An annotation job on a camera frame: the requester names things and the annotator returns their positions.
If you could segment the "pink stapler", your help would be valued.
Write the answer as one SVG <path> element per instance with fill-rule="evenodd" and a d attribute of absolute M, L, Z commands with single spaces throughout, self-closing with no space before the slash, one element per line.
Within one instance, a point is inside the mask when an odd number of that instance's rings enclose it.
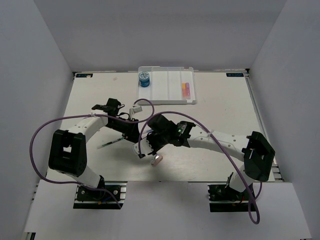
<path fill-rule="evenodd" d="M 163 160 L 163 156 L 156 154 L 150 161 L 150 164 L 155 167 Z"/>

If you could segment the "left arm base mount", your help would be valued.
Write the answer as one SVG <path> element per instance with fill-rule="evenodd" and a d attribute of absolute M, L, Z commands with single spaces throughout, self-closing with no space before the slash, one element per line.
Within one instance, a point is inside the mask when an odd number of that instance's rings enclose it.
<path fill-rule="evenodd" d="M 126 182 L 105 182 L 105 189 L 111 192 L 119 205 L 122 207 L 126 197 Z M 82 210 L 119 210 L 120 207 L 107 192 L 92 191 L 84 186 L 78 186 L 76 189 L 74 209 Z"/>

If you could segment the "purple cap highlighter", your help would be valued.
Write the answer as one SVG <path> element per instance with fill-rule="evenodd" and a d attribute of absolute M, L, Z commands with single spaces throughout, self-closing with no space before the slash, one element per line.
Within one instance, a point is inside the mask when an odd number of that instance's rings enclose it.
<path fill-rule="evenodd" d="M 191 88 L 188 82 L 185 83 L 185 97 L 189 100 L 191 99 Z"/>

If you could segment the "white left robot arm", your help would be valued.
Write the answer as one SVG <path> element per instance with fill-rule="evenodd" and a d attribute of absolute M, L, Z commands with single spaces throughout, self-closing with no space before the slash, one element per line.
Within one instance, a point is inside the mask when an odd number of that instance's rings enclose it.
<path fill-rule="evenodd" d="M 101 128 L 107 127 L 122 133 L 125 140 L 137 143 L 140 135 L 138 119 L 122 118 L 119 110 L 123 105 L 109 98 L 105 105 L 96 104 L 92 115 L 83 118 L 67 130 L 58 129 L 53 133 L 48 166 L 51 170 L 65 174 L 76 182 L 85 185 L 88 193 L 99 200 L 105 196 L 106 187 L 102 176 L 87 165 L 87 142 Z"/>

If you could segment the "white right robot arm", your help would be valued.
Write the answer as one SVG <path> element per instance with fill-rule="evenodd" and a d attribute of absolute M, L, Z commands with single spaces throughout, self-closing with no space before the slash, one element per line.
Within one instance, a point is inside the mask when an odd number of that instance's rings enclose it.
<path fill-rule="evenodd" d="M 194 121 L 174 123 L 162 114 L 153 117 L 147 126 L 152 129 L 146 140 L 153 154 L 166 145 L 173 145 L 227 153 L 241 161 L 242 166 L 229 176 L 225 187 L 226 195 L 233 200 L 242 196 L 253 182 L 269 181 L 275 150 L 260 132 L 253 131 L 251 135 L 209 132 Z"/>

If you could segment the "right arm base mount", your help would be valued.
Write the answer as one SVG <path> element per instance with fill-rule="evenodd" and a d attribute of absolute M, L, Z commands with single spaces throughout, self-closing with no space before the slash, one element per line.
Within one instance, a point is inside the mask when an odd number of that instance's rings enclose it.
<path fill-rule="evenodd" d="M 246 190 L 238 192 L 226 183 L 212 183 L 207 186 L 207 191 L 211 213 L 244 213 L 248 212 L 248 207 L 256 212 L 254 205 L 249 205 L 250 196 Z"/>

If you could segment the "blue correction tape roll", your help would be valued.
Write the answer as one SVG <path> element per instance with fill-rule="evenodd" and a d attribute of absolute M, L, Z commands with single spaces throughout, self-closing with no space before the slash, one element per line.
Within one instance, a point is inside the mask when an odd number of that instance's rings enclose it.
<path fill-rule="evenodd" d="M 141 71 L 138 73 L 139 85 L 146 88 L 150 85 L 150 74 L 147 71 Z"/>

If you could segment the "yellow cap highlighter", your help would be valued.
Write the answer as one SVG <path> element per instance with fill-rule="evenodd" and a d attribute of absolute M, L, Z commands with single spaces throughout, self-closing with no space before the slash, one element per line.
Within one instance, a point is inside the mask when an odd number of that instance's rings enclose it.
<path fill-rule="evenodd" d="M 186 84 L 185 83 L 181 84 L 181 89 L 182 89 L 182 97 L 185 99 L 187 97 L 187 95 L 186 95 Z"/>

